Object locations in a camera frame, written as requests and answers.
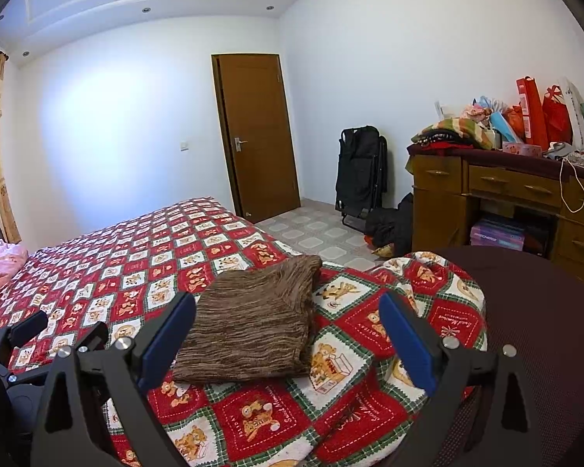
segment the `purple box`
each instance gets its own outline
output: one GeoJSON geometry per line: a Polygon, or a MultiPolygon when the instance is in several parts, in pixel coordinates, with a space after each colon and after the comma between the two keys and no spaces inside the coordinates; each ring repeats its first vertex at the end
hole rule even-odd
{"type": "Polygon", "coordinates": [[[495,246],[522,251],[526,235],[518,228],[483,219],[471,228],[472,246],[495,246]]]}

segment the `tiled floor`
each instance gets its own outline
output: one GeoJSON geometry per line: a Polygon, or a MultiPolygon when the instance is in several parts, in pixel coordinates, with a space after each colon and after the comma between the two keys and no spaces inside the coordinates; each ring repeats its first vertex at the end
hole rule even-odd
{"type": "Polygon", "coordinates": [[[366,271],[383,260],[372,254],[362,233],[342,224],[341,214],[330,204],[303,200],[303,206],[257,225],[273,237],[307,255],[366,271]]]}

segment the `brown wooden door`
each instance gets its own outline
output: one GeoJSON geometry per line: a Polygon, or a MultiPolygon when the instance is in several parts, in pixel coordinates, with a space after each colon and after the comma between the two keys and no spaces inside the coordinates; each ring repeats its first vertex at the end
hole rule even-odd
{"type": "Polygon", "coordinates": [[[288,108],[275,54],[213,57],[236,211],[253,223],[300,206],[288,108]]]}

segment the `metal screw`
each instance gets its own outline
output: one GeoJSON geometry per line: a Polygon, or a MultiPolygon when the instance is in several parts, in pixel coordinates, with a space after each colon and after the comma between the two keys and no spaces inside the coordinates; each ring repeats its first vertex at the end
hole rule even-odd
{"type": "Polygon", "coordinates": [[[509,358],[514,358],[515,356],[517,356],[517,348],[514,347],[512,344],[506,344],[502,348],[502,352],[504,353],[505,356],[508,356],[509,358]]]}
{"type": "Polygon", "coordinates": [[[461,345],[461,343],[458,342],[458,339],[456,337],[452,337],[452,335],[444,337],[442,342],[443,346],[448,349],[456,349],[461,345]]]}
{"type": "Polygon", "coordinates": [[[62,348],[58,349],[58,353],[56,353],[59,358],[67,358],[70,354],[72,354],[72,346],[63,346],[62,348]]]}
{"type": "Polygon", "coordinates": [[[114,346],[120,351],[125,351],[132,346],[132,339],[130,337],[119,337],[117,342],[114,343],[114,346]]]}

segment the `wooden desk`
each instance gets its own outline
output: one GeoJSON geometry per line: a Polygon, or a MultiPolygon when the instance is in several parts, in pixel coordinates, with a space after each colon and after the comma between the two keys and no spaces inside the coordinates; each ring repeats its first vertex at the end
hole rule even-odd
{"type": "MultiPolygon", "coordinates": [[[[414,251],[468,244],[480,200],[500,200],[558,218],[549,259],[584,282],[584,208],[576,214],[567,209],[558,177],[486,166],[480,160],[472,164],[466,156],[415,154],[412,167],[414,251]]],[[[577,209],[582,189],[575,177],[564,174],[564,181],[564,198],[577,209]]]]}

